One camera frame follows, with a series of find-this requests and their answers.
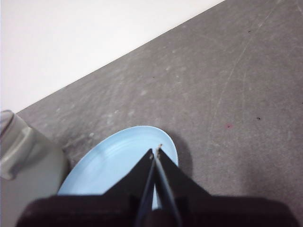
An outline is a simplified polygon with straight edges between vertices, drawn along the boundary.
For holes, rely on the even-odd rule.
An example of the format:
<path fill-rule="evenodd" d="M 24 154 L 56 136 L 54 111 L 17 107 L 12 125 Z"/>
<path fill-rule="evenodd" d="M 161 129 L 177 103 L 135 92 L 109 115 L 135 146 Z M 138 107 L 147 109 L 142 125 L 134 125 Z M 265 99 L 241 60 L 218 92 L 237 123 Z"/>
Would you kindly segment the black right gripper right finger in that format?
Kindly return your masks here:
<path fill-rule="evenodd" d="M 188 177 L 161 148 L 156 151 L 155 167 L 160 208 L 172 216 L 178 227 L 193 227 L 194 203 L 211 194 Z"/>

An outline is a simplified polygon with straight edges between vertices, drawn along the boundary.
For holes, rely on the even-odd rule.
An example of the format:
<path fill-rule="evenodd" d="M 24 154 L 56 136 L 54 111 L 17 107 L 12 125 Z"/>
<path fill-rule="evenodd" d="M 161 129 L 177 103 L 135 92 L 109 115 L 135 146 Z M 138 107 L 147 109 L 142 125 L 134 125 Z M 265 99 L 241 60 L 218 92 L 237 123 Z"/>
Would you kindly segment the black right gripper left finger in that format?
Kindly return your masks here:
<path fill-rule="evenodd" d="M 131 171 L 107 190 L 104 227 L 141 227 L 151 211 L 154 188 L 154 154 L 149 149 Z"/>

